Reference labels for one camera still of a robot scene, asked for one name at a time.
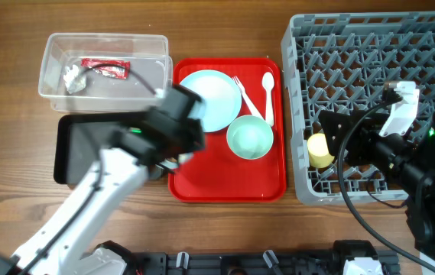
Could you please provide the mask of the light blue bowl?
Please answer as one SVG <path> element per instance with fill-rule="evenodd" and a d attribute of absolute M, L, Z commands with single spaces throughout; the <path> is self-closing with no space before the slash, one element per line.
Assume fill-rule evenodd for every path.
<path fill-rule="evenodd" d="M 179 154 L 176 157 L 167 158 L 160 162 L 158 166 L 168 173 L 174 173 L 181 165 L 188 162 L 193 157 L 193 153 Z"/>

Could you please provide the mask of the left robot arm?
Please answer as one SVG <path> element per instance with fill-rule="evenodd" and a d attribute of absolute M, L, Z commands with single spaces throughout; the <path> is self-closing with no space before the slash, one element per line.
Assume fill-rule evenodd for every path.
<path fill-rule="evenodd" d="M 98 144 L 83 115 L 73 115 L 96 155 L 85 176 L 50 220 L 10 257 L 0 274 L 73 274 L 83 252 L 119 204 L 149 179 L 151 169 L 205 147 L 197 117 L 201 96 L 174 84 L 159 106 L 109 114 Z"/>

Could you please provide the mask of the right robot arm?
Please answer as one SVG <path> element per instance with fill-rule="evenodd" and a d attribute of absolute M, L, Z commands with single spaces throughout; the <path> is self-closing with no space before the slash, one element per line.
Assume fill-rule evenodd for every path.
<path fill-rule="evenodd" d="M 351 167 L 371 164 L 407 194 L 407 224 L 415 247 L 435 262 L 435 112 L 418 144 L 406 131 L 381 132 L 388 115 L 323 111 L 319 121 L 329 152 Z"/>

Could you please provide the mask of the yellow plastic cup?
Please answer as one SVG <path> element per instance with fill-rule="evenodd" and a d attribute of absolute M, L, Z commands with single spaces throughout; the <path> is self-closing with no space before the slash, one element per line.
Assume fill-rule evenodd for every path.
<path fill-rule="evenodd" d="M 334 156 L 329 153 L 324 133 L 313 134 L 309 137 L 307 151 L 309 163 L 312 167 L 321 169 L 333 163 Z"/>

